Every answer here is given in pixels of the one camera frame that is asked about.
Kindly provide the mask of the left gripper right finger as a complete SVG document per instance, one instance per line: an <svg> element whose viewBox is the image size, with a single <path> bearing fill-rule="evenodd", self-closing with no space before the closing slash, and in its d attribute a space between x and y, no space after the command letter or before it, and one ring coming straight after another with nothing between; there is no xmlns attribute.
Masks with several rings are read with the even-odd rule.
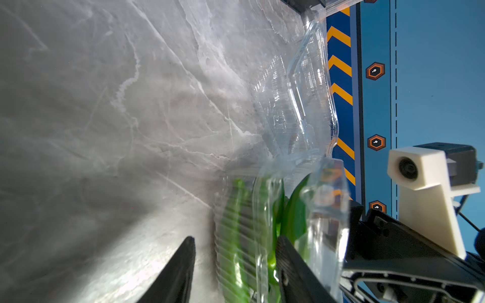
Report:
<svg viewBox="0 0 485 303"><path fill-rule="evenodd" d="M287 237L278 238L275 256L282 302L335 302Z"/></svg>

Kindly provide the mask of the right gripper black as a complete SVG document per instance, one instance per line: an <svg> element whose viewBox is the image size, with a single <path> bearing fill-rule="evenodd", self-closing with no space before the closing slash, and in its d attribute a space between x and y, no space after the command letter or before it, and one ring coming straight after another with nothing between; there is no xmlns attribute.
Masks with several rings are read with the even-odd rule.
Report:
<svg viewBox="0 0 485 303"><path fill-rule="evenodd" d="M341 291L350 302L484 302L484 259L461 259L352 201Z"/></svg>

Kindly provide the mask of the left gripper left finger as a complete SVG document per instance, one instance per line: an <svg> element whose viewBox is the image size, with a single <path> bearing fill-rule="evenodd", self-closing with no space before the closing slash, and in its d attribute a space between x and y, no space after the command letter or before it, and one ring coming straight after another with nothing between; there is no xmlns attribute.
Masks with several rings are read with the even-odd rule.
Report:
<svg viewBox="0 0 485 303"><path fill-rule="evenodd" d="M138 302L189 302L195 257L195 239L188 236Z"/></svg>

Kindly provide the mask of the green peppers bunch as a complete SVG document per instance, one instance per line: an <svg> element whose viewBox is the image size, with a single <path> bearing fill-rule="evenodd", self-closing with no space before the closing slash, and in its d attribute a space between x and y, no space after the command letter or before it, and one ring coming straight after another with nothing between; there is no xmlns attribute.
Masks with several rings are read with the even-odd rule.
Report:
<svg viewBox="0 0 485 303"><path fill-rule="evenodd" d="M291 194L276 174L232 176L227 196L215 211L217 280L225 302L282 302L277 272L279 236L291 242L306 232L306 205L300 192Z"/></svg>

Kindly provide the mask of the clear clamshell container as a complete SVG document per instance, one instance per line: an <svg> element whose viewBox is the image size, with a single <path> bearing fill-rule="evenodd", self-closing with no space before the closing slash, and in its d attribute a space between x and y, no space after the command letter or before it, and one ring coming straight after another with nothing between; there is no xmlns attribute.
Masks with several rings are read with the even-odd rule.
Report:
<svg viewBox="0 0 485 303"><path fill-rule="evenodd" d="M330 89L326 19L313 12L307 12L306 17L306 31L293 58L285 62L274 57L255 87L253 104L272 157L252 167L231 170L224 178L223 195L214 212L227 196L232 176L276 174L284 179L287 194L300 178L308 176L299 195L306 205L306 232L299 241L290 242L340 302L339 284L349 238L349 190L343 161L332 157L338 119Z"/></svg>

